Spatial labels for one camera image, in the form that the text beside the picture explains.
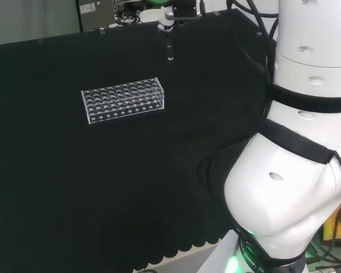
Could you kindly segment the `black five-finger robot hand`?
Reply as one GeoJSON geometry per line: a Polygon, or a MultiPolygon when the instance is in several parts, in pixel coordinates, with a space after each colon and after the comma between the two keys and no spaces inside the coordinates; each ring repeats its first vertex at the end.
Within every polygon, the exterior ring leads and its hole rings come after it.
{"type": "Polygon", "coordinates": [[[170,34],[176,22],[188,22],[205,15],[204,1],[146,1],[147,4],[160,7],[158,30],[162,34],[170,34]]]}

